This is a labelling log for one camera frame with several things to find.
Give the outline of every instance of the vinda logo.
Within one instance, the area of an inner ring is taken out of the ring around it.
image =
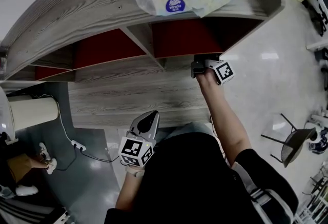
[[[185,9],[186,4],[183,0],[168,0],[166,3],[166,10],[170,13],[183,11]]]

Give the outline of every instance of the chair leg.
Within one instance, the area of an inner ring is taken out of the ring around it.
[[[268,136],[265,136],[265,135],[261,135],[261,136],[262,136],[262,137],[265,137],[265,138],[267,138],[267,139],[270,139],[270,140],[272,140],[272,141],[274,141],[274,142],[281,143],[281,144],[283,144],[283,145],[286,144],[286,143],[283,142],[283,141],[280,141],[280,140],[277,140],[277,139],[274,139],[274,138],[271,138],[271,137],[268,137]]]
[[[292,128],[294,129],[294,130],[297,130],[297,128],[292,124],[292,122],[290,122],[288,119],[287,119],[287,117],[285,117],[284,116],[284,114],[280,114],[287,122],[288,122],[288,124],[290,124],[291,126],[292,126]]]
[[[279,158],[277,158],[277,157],[275,157],[274,155],[271,155],[271,154],[270,154],[270,156],[272,156],[273,158],[275,158],[276,160],[278,160],[280,163],[283,164],[283,162]]]

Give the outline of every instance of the shelf board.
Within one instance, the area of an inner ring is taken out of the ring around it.
[[[73,69],[141,55],[146,53],[121,30],[115,29],[77,42]]]
[[[200,19],[153,24],[152,29],[156,58],[223,52]]]
[[[215,37],[217,43],[220,44],[223,52],[241,41],[263,22],[257,19],[233,17],[205,18],[202,21],[212,36]]]
[[[283,0],[231,0],[208,16],[268,20],[283,6]],[[2,41],[2,47],[10,48],[5,79],[40,57],[99,33],[196,17],[193,12],[169,17],[149,15],[135,0],[36,0]]]
[[[6,94],[10,94],[12,92],[18,91],[23,88],[32,87],[43,82],[40,81],[13,81],[6,80],[0,81],[0,87],[4,90]]]
[[[43,79],[41,79],[41,81],[45,81],[45,82],[75,82],[75,72],[76,71],[69,71],[66,73],[53,75],[50,77],[43,78]]]
[[[31,66],[53,67],[58,69],[72,70],[73,46],[65,46],[30,64]]]
[[[35,67],[35,80],[36,81],[44,80],[45,78],[63,74],[66,72],[70,72],[70,70],[36,66]]]
[[[27,66],[15,73],[10,81],[35,81],[35,67]]]

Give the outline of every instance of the person's arm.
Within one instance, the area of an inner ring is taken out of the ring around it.
[[[132,168],[142,170],[139,167],[132,166]],[[127,172],[115,208],[124,211],[131,211],[133,209],[134,199],[138,193],[141,181],[142,177],[135,177],[133,174]]]
[[[207,68],[205,74],[198,74],[196,78],[210,109],[217,136],[232,165],[241,151],[251,148],[247,132],[226,101],[214,71]]]

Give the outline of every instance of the chair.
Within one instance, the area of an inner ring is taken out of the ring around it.
[[[317,132],[314,128],[312,129],[297,129],[295,126],[283,115],[280,114],[287,122],[292,126],[292,131],[287,137],[285,142],[268,137],[266,135],[261,135],[267,139],[283,144],[281,149],[281,160],[276,156],[270,154],[273,158],[278,160],[286,168],[291,162],[293,162],[302,150],[303,143],[307,139],[315,139],[317,137]]]

